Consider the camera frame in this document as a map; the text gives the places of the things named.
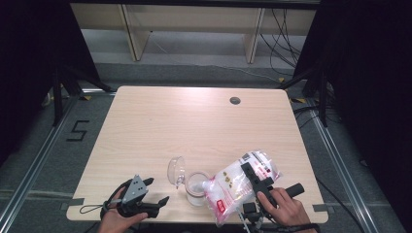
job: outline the plastic bag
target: plastic bag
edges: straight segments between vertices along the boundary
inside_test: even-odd
[[[255,196],[249,179],[241,165],[249,162],[260,180],[271,177],[275,182],[281,174],[271,159],[261,150],[249,151],[209,181],[203,183],[206,203],[216,217],[218,227],[224,225],[231,214]]]

